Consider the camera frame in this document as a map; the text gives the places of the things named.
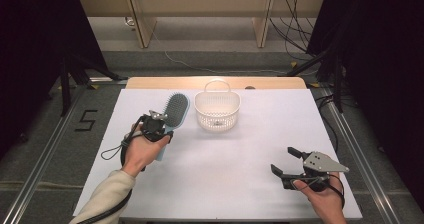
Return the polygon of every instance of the metal bar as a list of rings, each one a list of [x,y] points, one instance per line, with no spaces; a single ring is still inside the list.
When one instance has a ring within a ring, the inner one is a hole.
[[[40,155],[40,158],[38,159],[37,163],[35,164],[34,168],[31,171],[31,174],[29,175],[24,185],[22,186],[22,189],[20,190],[15,201],[11,205],[9,212],[7,213],[7,216],[5,220],[3,221],[4,224],[19,223],[20,219],[22,218],[25,212],[25,209],[27,208],[35,192],[37,184],[40,181],[42,175],[44,174],[44,171],[46,170],[47,165],[49,164],[56,150],[56,147],[66,130],[69,120],[71,119],[73,115],[75,106],[78,103],[84,90],[85,90],[85,86],[77,87],[76,93],[74,94],[75,99],[72,102],[69,108],[69,111],[66,113],[65,116],[60,117],[60,120],[58,124],[56,125],[55,130],[53,131],[53,134],[50,136],[50,139],[47,142],[46,147],[44,148],[43,152]]]
[[[331,94],[331,91],[328,88],[323,88],[322,92],[326,96]],[[372,170],[371,165],[368,163],[368,160],[365,157],[358,141],[356,140],[355,135],[350,129],[343,113],[339,113],[333,103],[330,103],[330,111],[333,114],[333,117],[346,141],[347,146],[349,147],[353,159],[358,165],[364,182],[367,185],[368,190],[370,191],[370,194],[373,197],[384,222],[400,223],[398,215],[396,214],[389,197],[385,193],[383,186]]]

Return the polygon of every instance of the brush bristles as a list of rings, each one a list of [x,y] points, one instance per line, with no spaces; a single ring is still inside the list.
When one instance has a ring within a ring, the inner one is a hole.
[[[165,108],[165,125],[168,127],[178,127],[184,121],[185,114],[189,107],[188,98],[182,93],[174,93],[168,100]]]

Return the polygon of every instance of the gray brush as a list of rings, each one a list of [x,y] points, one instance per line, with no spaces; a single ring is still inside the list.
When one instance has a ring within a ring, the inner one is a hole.
[[[186,95],[182,93],[174,93],[171,95],[164,111],[164,114],[167,115],[165,119],[165,134],[179,128],[183,124],[189,107],[190,100]],[[166,146],[163,147],[157,155],[157,161],[162,161],[165,148]]]

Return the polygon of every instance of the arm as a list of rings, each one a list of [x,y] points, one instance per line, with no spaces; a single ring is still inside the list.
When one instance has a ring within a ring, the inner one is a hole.
[[[125,163],[121,170],[113,171],[97,186],[90,200],[81,209],[71,223],[78,223],[103,213],[121,202],[135,185],[135,178],[140,171],[152,163],[162,147],[170,140],[165,136],[157,142],[150,142],[145,137],[134,138],[125,155]],[[124,208],[96,223],[118,223]]]
[[[339,173],[332,172],[334,176],[339,177]],[[333,190],[327,188],[322,192],[314,192],[308,185],[300,180],[293,182],[298,190],[300,190],[308,200],[311,202],[317,215],[326,224],[344,224],[346,219],[344,218],[342,211],[342,200]],[[341,191],[342,186],[339,180],[335,177],[330,176],[330,185]]]

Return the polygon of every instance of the forearm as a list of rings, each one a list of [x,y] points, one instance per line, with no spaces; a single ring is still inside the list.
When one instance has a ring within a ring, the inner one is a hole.
[[[121,202],[135,185],[135,178],[124,171],[113,171],[97,186],[90,200],[71,223],[78,223],[101,214]],[[96,223],[118,223],[124,208]]]

